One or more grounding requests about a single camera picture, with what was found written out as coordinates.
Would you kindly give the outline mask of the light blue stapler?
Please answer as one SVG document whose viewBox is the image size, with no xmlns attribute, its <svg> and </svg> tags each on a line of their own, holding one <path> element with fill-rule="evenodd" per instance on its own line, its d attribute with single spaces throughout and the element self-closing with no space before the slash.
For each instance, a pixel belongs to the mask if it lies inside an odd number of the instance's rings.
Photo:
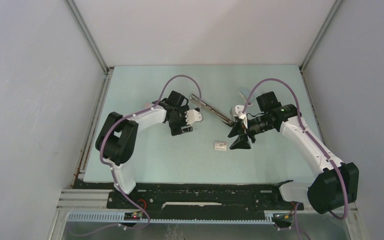
<svg viewBox="0 0 384 240">
<path fill-rule="evenodd" d="M 242 97 L 242 99 L 244 100 L 244 102 L 247 103 L 248 106 L 253 105 L 253 103 L 255 101 L 255 97 L 251 94 L 251 91 L 248 88 L 246 88 L 246 87 L 240 88 L 239 94 Z"/>
</svg>

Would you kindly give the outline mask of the beige black long stapler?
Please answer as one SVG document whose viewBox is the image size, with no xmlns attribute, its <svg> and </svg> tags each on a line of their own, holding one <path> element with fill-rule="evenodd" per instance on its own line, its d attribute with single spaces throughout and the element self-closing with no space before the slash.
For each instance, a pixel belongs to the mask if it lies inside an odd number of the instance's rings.
<svg viewBox="0 0 384 240">
<path fill-rule="evenodd" d="M 206 103 L 205 101 L 200 100 L 199 97 L 196 96 L 195 94 L 191 94 L 189 96 L 189 101 L 195 105 L 200 105 L 200 108 L 206 110 L 207 112 L 213 114 L 214 116 L 217 116 L 228 127 L 233 127 L 234 121 L 230 117 L 226 116 L 221 111 L 219 111 L 212 105 Z"/>
</svg>

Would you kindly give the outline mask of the white staple box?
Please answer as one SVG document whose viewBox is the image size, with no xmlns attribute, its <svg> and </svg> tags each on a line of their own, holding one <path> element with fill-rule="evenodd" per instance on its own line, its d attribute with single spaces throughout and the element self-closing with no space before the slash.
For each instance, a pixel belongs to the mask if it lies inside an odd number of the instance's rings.
<svg viewBox="0 0 384 240">
<path fill-rule="evenodd" d="M 227 146 L 226 142 L 216 141 L 214 143 L 214 150 L 216 150 L 216 151 L 226 151 L 227 148 L 228 148 L 228 146 Z"/>
</svg>

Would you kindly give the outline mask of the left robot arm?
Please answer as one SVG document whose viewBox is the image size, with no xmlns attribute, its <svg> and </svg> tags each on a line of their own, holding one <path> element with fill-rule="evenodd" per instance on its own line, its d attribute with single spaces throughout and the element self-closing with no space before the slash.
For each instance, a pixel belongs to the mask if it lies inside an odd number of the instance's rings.
<svg viewBox="0 0 384 240">
<path fill-rule="evenodd" d="M 100 161 L 109 166 L 115 188 L 121 192 L 118 201 L 125 208 L 133 208 L 138 202 L 132 157 L 139 132 L 157 124 L 168 123 L 170 134 L 178 136 L 193 131 L 192 125 L 203 120 L 201 110 L 190 108 L 189 100 L 172 91 L 162 100 L 156 100 L 145 109 L 123 116 L 111 112 L 97 137 L 95 148 Z"/>
</svg>

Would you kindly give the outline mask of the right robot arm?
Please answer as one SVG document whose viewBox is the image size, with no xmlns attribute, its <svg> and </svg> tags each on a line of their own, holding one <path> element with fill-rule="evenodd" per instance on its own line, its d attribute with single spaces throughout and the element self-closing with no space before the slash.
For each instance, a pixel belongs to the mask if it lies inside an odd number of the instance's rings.
<svg viewBox="0 0 384 240">
<path fill-rule="evenodd" d="M 305 203 L 319 214 L 332 213 L 340 207 L 348 208 L 357 200 L 359 169 L 334 155 L 306 125 L 294 104 L 282 105 L 274 92 L 256 98 L 261 115 L 248 118 L 244 105 L 231 108 L 234 118 L 229 138 L 236 137 L 230 150 L 249 150 L 255 136 L 276 130 L 291 141 L 308 164 L 314 181 L 312 184 L 286 181 L 271 194 L 271 204 L 284 209 L 290 202 Z"/>
</svg>

